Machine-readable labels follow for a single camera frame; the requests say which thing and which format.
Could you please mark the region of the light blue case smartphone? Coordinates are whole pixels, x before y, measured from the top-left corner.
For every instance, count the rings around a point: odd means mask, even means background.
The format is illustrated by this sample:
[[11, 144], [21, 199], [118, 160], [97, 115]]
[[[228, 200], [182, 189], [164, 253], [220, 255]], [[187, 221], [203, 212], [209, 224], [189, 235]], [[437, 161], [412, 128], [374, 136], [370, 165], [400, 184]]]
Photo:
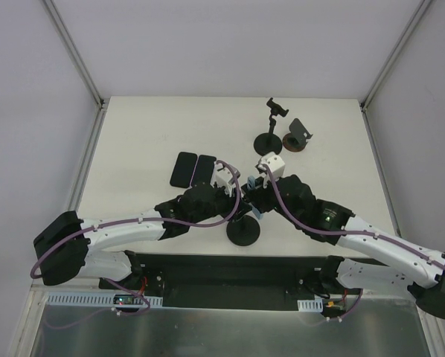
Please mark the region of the light blue case smartphone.
[[256, 206], [251, 200], [251, 197], [249, 196], [249, 194], [257, 188], [257, 186], [258, 186], [257, 179], [254, 176], [249, 176], [246, 182], [246, 188], [247, 188], [246, 198], [249, 200], [249, 204], [252, 207], [252, 213], [258, 220], [261, 220], [263, 218], [263, 213], [258, 208], [256, 208]]

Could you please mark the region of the lavender case smartphone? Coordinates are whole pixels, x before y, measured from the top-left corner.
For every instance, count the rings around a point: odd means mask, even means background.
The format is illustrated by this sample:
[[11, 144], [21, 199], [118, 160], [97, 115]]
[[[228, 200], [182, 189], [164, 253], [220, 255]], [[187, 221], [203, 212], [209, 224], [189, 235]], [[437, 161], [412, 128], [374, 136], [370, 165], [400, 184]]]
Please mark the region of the lavender case smartphone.
[[191, 179], [191, 187], [197, 184], [210, 184], [214, 174], [217, 158], [211, 155], [200, 155]]

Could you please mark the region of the black smartphone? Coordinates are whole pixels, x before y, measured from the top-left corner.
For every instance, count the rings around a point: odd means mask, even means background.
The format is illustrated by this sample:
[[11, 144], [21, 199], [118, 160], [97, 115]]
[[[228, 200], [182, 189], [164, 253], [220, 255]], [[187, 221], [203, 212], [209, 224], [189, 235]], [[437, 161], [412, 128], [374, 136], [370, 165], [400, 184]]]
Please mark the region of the black smartphone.
[[197, 159], [198, 155], [193, 152], [180, 152], [177, 155], [170, 177], [171, 187], [189, 188]]

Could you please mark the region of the black round-base phone stand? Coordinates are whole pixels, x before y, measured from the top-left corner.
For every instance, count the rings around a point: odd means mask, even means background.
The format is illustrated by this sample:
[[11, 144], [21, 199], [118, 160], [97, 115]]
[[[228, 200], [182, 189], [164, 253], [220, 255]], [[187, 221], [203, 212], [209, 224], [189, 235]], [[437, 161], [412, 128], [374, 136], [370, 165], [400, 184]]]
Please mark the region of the black round-base phone stand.
[[265, 156], [270, 152], [278, 155], [282, 150], [282, 140], [274, 133], [277, 124], [276, 117], [285, 118], [289, 113], [288, 109], [284, 109], [280, 104], [271, 97], [267, 100], [266, 105], [270, 108], [269, 114], [269, 130], [259, 134], [253, 143], [255, 152], [260, 156]]

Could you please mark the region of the brown-base black phone stand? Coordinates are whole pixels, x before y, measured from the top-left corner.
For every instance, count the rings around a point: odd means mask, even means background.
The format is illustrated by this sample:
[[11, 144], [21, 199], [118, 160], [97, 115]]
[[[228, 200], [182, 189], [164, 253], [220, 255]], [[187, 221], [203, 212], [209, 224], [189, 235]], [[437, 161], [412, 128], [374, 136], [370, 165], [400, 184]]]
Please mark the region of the brown-base black phone stand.
[[304, 124], [295, 118], [289, 125], [289, 132], [282, 139], [283, 147], [290, 152], [301, 152], [313, 137]]

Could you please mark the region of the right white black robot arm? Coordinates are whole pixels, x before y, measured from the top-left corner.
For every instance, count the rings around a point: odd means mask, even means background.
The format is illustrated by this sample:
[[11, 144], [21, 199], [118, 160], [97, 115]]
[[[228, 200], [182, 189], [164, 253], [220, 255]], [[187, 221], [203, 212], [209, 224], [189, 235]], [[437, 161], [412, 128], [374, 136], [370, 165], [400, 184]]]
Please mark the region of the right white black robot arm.
[[259, 213], [276, 211], [311, 239], [347, 248], [376, 260], [362, 265], [328, 257], [319, 275], [327, 293], [340, 289], [387, 289], [445, 320], [445, 251], [426, 248], [387, 234], [352, 210], [317, 198], [296, 175], [271, 181], [251, 178], [245, 199]]

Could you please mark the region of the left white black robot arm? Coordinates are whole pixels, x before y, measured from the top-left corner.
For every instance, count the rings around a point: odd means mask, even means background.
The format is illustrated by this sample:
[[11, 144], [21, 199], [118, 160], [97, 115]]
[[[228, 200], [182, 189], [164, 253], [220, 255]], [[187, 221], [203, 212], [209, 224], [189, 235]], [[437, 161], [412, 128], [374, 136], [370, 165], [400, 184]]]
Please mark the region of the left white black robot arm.
[[239, 188], [228, 193], [223, 187], [200, 184], [129, 218], [81, 219], [75, 211], [66, 211], [33, 240], [37, 261], [30, 276], [46, 286], [81, 276], [106, 278], [134, 289], [141, 282], [141, 270], [129, 253], [112, 248], [178, 237], [190, 228], [213, 228], [249, 210]]

